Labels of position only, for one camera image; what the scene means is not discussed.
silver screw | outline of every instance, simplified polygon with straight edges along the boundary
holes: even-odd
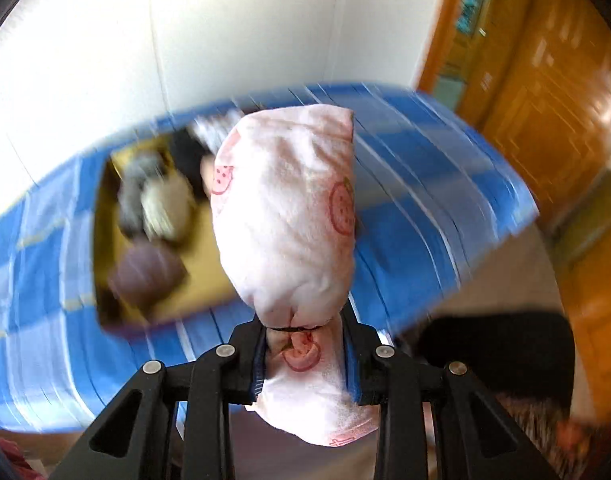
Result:
[[[232,345],[219,345],[216,347],[216,355],[219,357],[229,357],[234,354],[236,349]]]
[[[465,366],[460,361],[452,361],[447,367],[450,370],[450,373],[454,375],[465,375],[467,372],[467,366]]]
[[[377,355],[384,359],[392,357],[394,355],[394,348],[389,345],[381,345],[377,347]]]
[[[160,369],[161,369],[161,366],[158,361],[147,361],[146,364],[143,365],[143,371],[146,374],[155,374]]]

floor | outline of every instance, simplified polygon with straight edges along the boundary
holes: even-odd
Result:
[[[511,312],[522,310],[525,305],[533,309],[562,310],[546,244],[534,226],[490,254],[472,280],[436,307],[433,316]],[[593,418],[591,395],[578,356],[572,412],[586,420]],[[231,422],[239,479],[367,480],[373,477],[375,434],[340,449],[321,448],[274,430],[254,413],[236,413]],[[50,454],[53,461],[67,450],[74,438],[57,436],[43,441],[37,437],[25,438],[22,447],[31,449],[32,456]]]
[[[437,83],[434,86],[432,96],[442,105],[454,111],[457,109],[461,95],[465,90],[465,82],[460,79],[451,77],[439,76]]]

white wall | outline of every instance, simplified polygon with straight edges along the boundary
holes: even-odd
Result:
[[[21,0],[0,30],[0,213],[74,153],[166,110],[319,80],[414,85],[439,3]]]

bed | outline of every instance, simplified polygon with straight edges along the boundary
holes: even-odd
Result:
[[[351,301],[360,320],[383,334],[413,324],[536,217],[524,182],[477,132],[429,96],[405,88],[284,88],[119,132],[54,170],[0,217],[0,428],[85,428],[147,360],[192,361],[252,318],[249,308],[232,301],[129,338],[100,328],[92,226],[108,156],[198,114],[313,103],[355,111],[361,233]]]

yellow tray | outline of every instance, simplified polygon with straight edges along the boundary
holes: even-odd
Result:
[[[160,324],[207,310],[236,296],[221,267],[209,203],[203,201],[196,206],[194,228],[188,238],[174,248],[188,270],[188,277],[165,300],[154,305],[150,319],[145,320],[136,307],[111,299],[108,275],[131,245],[118,227],[118,189],[122,170],[136,153],[143,150],[158,151],[172,169],[169,140],[170,136],[160,136],[138,142],[114,152],[106,162],[96,202],[93,244],[96,308],[104,328]]]

